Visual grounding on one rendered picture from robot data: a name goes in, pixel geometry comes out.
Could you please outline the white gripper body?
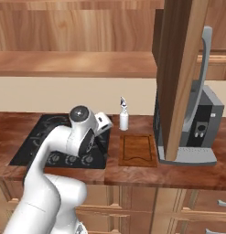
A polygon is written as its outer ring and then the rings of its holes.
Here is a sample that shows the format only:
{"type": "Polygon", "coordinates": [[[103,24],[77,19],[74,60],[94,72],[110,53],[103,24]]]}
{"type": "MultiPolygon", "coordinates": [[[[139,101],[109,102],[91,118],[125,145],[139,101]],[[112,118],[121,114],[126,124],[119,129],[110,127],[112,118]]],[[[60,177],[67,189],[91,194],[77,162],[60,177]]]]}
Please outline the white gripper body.
{"type": "Polygon", "coordinates": [[[99,129],[98,129],[96,135],[98,136],[98,135],[106,132],[107,130],[109,130],[112,127],[113,127],[113,123],[111,121],[109,121],[108,123],[104,124],[102,127],[99,125],[99,129]]]}

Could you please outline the white spray bottle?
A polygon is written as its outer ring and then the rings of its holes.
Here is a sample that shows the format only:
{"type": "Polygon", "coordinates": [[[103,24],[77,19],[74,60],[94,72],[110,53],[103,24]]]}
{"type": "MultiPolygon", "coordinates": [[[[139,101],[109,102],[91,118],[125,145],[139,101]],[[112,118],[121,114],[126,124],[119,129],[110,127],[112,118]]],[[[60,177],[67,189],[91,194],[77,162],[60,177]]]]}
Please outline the white spray bottle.
{"type": "Polygon", "coordinates": [[[127,131],[128,122],[129,122],[129,114],[127,112],[127,104],[126,104],[124,97],[120,99],[120,105],[122,108],[120,112],[120,129],[122,131],[127,131]]]}

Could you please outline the wooden cutting board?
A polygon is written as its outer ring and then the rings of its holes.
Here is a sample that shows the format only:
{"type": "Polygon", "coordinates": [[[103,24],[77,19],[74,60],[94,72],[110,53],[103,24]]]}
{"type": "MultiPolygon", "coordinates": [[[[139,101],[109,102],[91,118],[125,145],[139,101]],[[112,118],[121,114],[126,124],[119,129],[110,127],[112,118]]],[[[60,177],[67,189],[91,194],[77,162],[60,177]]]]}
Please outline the wooden cutting board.
{"type": "Polygon", "coordinates": [[[121,135],[119,166],[157,167],[154,136],[152,134],[121,135]]]}

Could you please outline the wooden base cabinet door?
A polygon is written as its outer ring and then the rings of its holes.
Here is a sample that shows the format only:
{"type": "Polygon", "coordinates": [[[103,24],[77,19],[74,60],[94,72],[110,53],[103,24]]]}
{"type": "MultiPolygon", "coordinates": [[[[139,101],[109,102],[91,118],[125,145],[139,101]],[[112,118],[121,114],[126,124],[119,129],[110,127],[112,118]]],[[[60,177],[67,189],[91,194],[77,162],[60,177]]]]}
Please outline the wooden base cabinet door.
{"type": "Polygon", "coordinates": [[[87,191],[77,215],[89,234],[128,234],[130,215],[123,208],[119,186],[87,185],[87,191]]]}

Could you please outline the wooden range hood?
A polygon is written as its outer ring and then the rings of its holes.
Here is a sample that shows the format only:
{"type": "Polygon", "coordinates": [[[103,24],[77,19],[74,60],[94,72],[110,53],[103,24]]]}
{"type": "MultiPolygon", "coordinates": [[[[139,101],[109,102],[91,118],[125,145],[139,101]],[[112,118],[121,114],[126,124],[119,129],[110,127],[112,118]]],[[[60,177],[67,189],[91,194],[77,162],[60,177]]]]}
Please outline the wooden range hood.
{"type": "Polygon", "coordinates": [[[151,52],[0,52],[0,76],[71,78],[156,77],[151,52]]]}

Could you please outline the black hob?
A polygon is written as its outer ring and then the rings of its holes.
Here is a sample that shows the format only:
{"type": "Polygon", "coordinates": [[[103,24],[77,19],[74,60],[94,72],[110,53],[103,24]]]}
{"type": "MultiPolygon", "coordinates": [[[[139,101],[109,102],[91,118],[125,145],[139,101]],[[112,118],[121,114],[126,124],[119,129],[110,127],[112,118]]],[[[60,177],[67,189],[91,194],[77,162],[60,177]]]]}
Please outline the black hob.
{"type": "MultiPolygon", "coordinates": [[[[70,127],[70,119],[67,113],[43,114],[9,164],[19,166],[29,165],[47,134],[58,125],[70,127]]],[[[110,131],[107,130],[97,136],[91,151],[83,157],[74,157],[58,151],[51,152],[48,156],[46,166],[104,169],[107,161],[110,131]]]]}

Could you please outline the grey coffee machine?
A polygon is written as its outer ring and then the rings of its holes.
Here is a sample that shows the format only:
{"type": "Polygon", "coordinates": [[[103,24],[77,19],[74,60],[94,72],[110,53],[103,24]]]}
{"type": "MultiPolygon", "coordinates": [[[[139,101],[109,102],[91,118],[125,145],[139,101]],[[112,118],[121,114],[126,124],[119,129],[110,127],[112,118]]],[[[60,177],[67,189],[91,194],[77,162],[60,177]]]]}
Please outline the grey coffee machine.
{"type": "Polygon", "coordinates": [[[217,158],[211,146],[220,128],[223,110],[221,100],[208,85],[205,85],[190,130],[181,135],[177,158],[175,161],[167,161],[156,98],[153,130],[159,162],[167,165],[215,165],[217,158]]]}

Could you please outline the wooden drawer front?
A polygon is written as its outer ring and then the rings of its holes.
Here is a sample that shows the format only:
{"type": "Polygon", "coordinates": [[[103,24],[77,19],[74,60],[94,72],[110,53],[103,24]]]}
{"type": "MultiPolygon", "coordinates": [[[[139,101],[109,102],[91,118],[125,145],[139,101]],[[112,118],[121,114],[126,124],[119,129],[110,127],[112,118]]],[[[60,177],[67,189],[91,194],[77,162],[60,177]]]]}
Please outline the wooden drawer front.
{"type": "Polygon", "coordinates": [[[226,232],[226,222],[222,221],[186,221],[180,220],[176,234],[205,234],[205,229],[226,232]]]}
{"type": "Polygon", "coordinates": [[[179,218],[226,222],[226,207],[218,205],[219,199],[226,202],[226,191],[182,189],[179,218]]]}

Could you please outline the wooden wall cabinets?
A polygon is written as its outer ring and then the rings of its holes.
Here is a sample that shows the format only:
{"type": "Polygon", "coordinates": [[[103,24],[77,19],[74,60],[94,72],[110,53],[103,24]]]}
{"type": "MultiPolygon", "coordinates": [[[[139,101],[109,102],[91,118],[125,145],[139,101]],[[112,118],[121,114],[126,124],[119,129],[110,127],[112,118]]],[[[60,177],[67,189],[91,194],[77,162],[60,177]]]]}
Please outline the wooden wall cabinets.
{"type": "Polygon", "coordinates": [[[152,53],[164,1],[0,0],[0,52],[152,53]]]}

